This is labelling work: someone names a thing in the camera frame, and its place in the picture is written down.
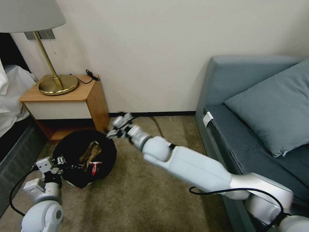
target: gray pillow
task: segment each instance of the gray pillow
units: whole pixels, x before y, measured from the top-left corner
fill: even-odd
[[[274,157],[309,143],[309,59],[225,102]]]

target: black trash bag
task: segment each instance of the black trash bag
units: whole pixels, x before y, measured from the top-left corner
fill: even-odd
[[[101,148],[101,152],[92,160],[94,163],[100,162],[99,168],[93,172],[91,167],[85,172],[78,163],[93,141]],[[105,134],[96,130],[82,130],[67,135],[59,142],[52,157],[57,160],[61,155],[66,161],[63,165],[63,179],[76,187],[84,188],[95,180],[104,179],[111,172],[117,150],[113,140],[107,139]]]

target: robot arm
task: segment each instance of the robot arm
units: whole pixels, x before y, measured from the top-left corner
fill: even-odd
[[[162,137],[151,137],[137,125],[132,124],[130,114],[119,116],[113,122],[115,130],[108,138],[124,137],[139,149],[144,160],[159,166],[173,176],[205,192],[226,189],[246,189],[221,194],[234,200],[245,200],[247,211],[262,223],[270,224],[283,209],[290,214],[293,193],[285,186],[255,173],[233,175],[224,166],[203,154],[189,148],[175,146]],[[281,206],[269,195],[274,196]],[[286,216],[279,221],[279,231],[308,231],[309,219],[301,216]]]
[[[214,159],[176,146],[162,137],[152,138],[139,126],[133,125],[133,119],[129,113],[116,118],[113,122],[115,130],[110,131],[107,138],[128,138],[143,153],[146,161],[202,191],[241,189],[220,194],[234,200],[245,200],[247,211],[264,224],[268,225],[282,210],[290,213],[293,200],[290,189],[255,173],[233,175]],[[58,164],[63,164],[63,161],[58,160]],[[57,164],[50,158],[39,160],[36,165],[45,175],[45,181],[34,179],[25,184],[24,190],[34,197],[35,205],[23,218],[22,232],[56,232],[63,218],[61,170],[54,170]],[[306,217],[286,216],[278,224],[281,232],[309,231],[309,218]]]

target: floor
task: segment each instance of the floor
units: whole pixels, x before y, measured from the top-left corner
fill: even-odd
[[[205,153],[193,116],[156,119],[168,141]],[[159,135],[149,118],[138,118],[134,122],[151,135]],[[220,196],[190,194],[189,185],[143,161],[141,153],[128,141],[114,141],[117,160],[104,180],[84,189],[63,183],[65,216],[60,232],[232,231]],[[51,155],[53,149],[54,146],[47,143],[39,157]],[[26,181],[39,176],[39,172],[34,172]],[[27,212],[32,199],[20,190],[14,204]],[[0,219],[0,231],[20,231],[21,220],[9,207]]]

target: wall outlet plate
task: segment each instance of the wall outlet plate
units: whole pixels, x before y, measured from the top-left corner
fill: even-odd
[[[33,32],[25,32],[28,40],[35,40]],[[40,30],[39,35],[41,39],[55,39],[54,33],[51,29]]]

